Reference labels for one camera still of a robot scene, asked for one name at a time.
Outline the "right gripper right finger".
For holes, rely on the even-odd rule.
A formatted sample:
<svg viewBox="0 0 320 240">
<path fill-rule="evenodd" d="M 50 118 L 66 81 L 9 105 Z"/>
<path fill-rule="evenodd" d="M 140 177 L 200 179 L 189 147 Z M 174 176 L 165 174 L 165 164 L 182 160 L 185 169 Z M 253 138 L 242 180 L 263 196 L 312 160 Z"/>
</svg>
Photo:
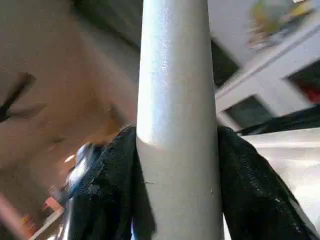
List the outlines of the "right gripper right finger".
<svg viewBox="0 0 320 240">
<path fill-rule="evenodd" d="M 222 211 L 233 240 L 318 240 L 289 187 L 255 147 L 217 128 Z"/>
</svg>

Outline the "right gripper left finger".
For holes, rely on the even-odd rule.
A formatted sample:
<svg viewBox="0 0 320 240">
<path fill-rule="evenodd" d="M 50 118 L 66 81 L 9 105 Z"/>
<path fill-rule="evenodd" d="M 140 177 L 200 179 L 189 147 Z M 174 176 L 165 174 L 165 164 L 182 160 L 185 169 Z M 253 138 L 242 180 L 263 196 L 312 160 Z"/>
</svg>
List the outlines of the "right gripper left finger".
<svg viewBox="0 0 320 240">
<path fill-rule="evenodd" d="M 107 144 L 84 144 L 76 160 L 64 191 L 64 239 L 131 239 L 136 127 Z"/>
</svg>

